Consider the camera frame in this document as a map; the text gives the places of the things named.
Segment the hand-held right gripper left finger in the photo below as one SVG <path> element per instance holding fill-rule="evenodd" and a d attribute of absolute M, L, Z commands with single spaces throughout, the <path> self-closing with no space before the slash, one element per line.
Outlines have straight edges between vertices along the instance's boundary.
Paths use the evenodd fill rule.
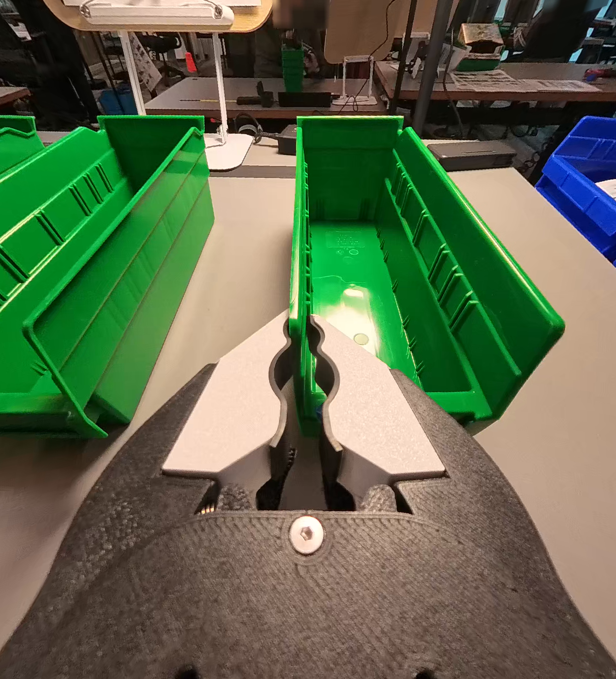
<path fill-rule="evenodd" d="M 162 464 L 168 476 L 239 486 L 251 497 L 281 477 L 292 375 L 292 342 L 284 311 L 215 364 Z"/>

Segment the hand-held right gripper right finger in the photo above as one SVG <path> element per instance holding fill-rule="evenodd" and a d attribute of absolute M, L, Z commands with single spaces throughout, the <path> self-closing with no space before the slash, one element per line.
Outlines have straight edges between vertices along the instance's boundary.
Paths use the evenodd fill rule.
<path fill-rule="evenodd" d="M 329 502 L 360 502 L 374 486 L 446 475 L 430 437 L 387 364 L 324 318 L 308 342 L 321 405 L 319 454 Z"/>

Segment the white and wood document stand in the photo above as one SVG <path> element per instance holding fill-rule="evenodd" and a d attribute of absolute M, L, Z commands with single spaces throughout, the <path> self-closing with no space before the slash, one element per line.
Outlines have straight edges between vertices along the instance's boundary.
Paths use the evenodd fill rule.
<path fill-rule="evenodd" d="M 205 134 L 207 163 L 212 171 L 233 170 L 242 165 L 252 138 L 228 131 L 228 113 L 221 63 L 221 33 L 250 33 L 267 20 L 272 1 L 45 1 L 67 26 L 83 31 L 116 31 L 128 67 L 134 102 L 139 115 L 145 106 L 129 34 L 166 29 L 213 36 L 221 124 Z"/>

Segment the grey electronic device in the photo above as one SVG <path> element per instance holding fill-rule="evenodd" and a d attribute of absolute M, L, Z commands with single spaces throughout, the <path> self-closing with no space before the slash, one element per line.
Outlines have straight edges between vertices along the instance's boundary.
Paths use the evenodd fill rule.
<path fill-rule="evenodd" d="M 430 142 L 427 148 L 448 173 L 508 168 L 517 152 L 500 140 Z"/>

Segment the black headphones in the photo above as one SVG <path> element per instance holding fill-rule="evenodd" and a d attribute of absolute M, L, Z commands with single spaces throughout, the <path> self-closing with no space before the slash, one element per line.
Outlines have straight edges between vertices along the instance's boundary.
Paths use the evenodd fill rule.
<path fill-rule="evenodd" d="M 264 130 L 254 116 L 240 112 L 233 120 L 233 130 L 236 134 L 244 134 L 252 138 L 252 144 L 258 144 L 263 137 Z"/>

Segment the grey background table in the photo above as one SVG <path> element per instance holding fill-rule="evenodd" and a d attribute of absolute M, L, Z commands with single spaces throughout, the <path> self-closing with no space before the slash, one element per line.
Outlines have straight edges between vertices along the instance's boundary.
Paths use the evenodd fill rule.
<path fill-rule="evenodd" d="M 387 106 L 381 100 L 378 89 L 372 86 L 373 105 L 353 104 L 349 98 L 348 104 L 318 106 L 279 106 L 275 103 L 271 107 L 261 105 L 237 104 L 238 97 L 256 97 L 258 82 L 263 83 L 265 91 L 273 93 L 277 98 L 280 91 L 284 91 L 281 78 L 225 78 L 224 93 L 228 118 L 234 119 L 240 113 L 248 113 L 254 117 L 269 119 L 283 119 L 302 117 L 307 115 L 386 115 Z M 166 89 L 163 93 L 144 104 L 148 115 L 202 115 L 206 118 L 220 118 L 218 82 L 213 77 L 191 77 Z"/>

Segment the black bar device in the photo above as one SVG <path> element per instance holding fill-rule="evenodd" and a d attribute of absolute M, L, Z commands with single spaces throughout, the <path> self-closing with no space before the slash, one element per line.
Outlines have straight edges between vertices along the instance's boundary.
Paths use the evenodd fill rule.
<path fill-rule="evenodd" d="M 331 92 L 278 92 L 277 100 L 280 107 L 291 109 L 329 109 L 332 105 Z"/>

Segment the teal storage tub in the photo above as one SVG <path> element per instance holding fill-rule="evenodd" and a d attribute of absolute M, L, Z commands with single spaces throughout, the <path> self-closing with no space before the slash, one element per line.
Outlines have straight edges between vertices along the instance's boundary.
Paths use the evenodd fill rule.
<path fill-rule="evenodd" d="M 137 106 L 130 86 L 104 89 L 99 96 L 99 106 L 104 115 L 137 115 Z"/>

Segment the wooden background table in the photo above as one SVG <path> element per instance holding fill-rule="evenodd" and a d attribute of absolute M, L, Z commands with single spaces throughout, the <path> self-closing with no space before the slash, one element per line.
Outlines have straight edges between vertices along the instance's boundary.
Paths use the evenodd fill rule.
<path fill-rule="evenodd" d="M 546 101 L 550 103 L 616 103 L 616 77 L 584 80 L 586 71 L 602 64 L 506 63 L 506 76 L 487 72 L 461 73 L 463 86 L 451 76 L 441 76 L 433 86 L 432 100 Z"/>

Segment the green bin stack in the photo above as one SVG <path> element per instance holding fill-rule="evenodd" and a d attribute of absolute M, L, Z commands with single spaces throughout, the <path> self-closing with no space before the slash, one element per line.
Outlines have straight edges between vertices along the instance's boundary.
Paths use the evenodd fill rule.
<path fill-rule="evenodd" d="M 284 88 L 287 93 L 303 92 L 304 56 L 302 46 L 296 47 L 283 43 L 281 47 L 281 66 Z"/>

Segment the grey metal pole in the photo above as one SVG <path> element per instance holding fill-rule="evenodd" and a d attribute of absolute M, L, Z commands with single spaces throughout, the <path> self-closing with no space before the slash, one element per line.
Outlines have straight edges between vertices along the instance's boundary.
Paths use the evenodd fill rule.
<path fill-rule="evenodd" d="M 423 126 L 427 118 L 437 78 L 442 45 L 447 34 L 447 28 L 453 16 L 454 1 L 437 1 L 433 15 L 430 40 L 423 64 L 419 93 L 416 99 L 413 117 L 413 130 L 419 138 L 423 137 Z"/>

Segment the wood board stand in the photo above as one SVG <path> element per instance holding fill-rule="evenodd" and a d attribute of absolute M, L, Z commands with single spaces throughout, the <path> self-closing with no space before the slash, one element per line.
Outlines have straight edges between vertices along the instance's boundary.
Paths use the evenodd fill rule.
<path fill-rule="evenodd" d="M 337 67 L 340 96 L 332 101 L 339 111 L 353 111 L 374 106 L 374 65 L 391 52 L 393 42 L 414 28 L 416 13 L 421 10 L 428 27 L 434 18 L 436 1 L 329 1 L 323 55 Z M 350 64 L 364 64 L 367 79 L 359 89 L 349 91 L 347 69 Z"/>

